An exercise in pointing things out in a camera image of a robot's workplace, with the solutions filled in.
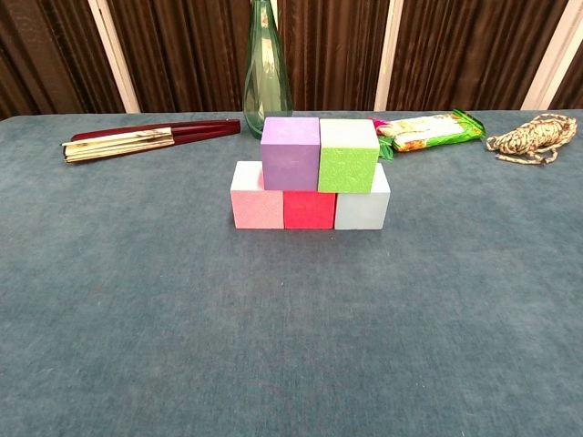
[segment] curtain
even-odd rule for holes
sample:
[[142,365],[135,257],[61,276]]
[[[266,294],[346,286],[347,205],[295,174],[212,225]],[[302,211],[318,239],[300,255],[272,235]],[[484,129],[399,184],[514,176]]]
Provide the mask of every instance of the curtain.
[[550,108],[583,109],[583,43],[579,46],[565,77],[563,77]]
[[109,0],[144,112],[242,109],[249,0]]
[[373,109],[389,3],[278,1],[295,109]]
[[123,112],[87,2],[0,0],[0,117]]
[[566,4],[405,1],[387,109],[519,109]]

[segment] folded fan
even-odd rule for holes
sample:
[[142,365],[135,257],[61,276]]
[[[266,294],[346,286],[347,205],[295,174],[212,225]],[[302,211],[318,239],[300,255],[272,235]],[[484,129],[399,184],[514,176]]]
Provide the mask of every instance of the folded fan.
[[239,132],[239,120],[186,121],[117,127],[74,135],[71,141],[63,143],[63,155],[66,162],[111,158]]

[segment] glass vase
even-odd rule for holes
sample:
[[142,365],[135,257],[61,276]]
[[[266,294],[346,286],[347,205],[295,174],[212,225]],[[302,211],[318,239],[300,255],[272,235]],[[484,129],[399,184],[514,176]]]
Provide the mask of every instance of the glass vase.
[[243,113],[253,136],[260,138],[266,117],[288,117],[293,111],[270,0],[252,2],[245,72]]

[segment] purple block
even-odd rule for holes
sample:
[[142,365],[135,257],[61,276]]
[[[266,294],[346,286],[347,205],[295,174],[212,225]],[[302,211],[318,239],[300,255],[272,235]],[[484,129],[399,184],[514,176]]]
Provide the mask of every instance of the purple block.
[[265,189],[317,191],[320,119],[267,117],[261,137]]

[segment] wooden block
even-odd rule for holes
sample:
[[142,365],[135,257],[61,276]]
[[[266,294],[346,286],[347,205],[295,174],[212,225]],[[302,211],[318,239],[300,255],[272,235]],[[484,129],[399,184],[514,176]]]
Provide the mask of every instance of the wooden block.
[[230,184],[237,229],[283,229],[283,192],[263,188],[260,161],[239,161]]
[[332,229],[336,195],[317,191],[283,191],[286,229]]
[[368,119],[320,120],[318,191],[369,193],[379,157],[379,141]]
[[368,194],[339,194],[336,199],[335,229],[382,229],[391,189],[383,166],[376,165]]
[[265,189],[315,191],[320,166],[320,120],[267,117],[261,137]]

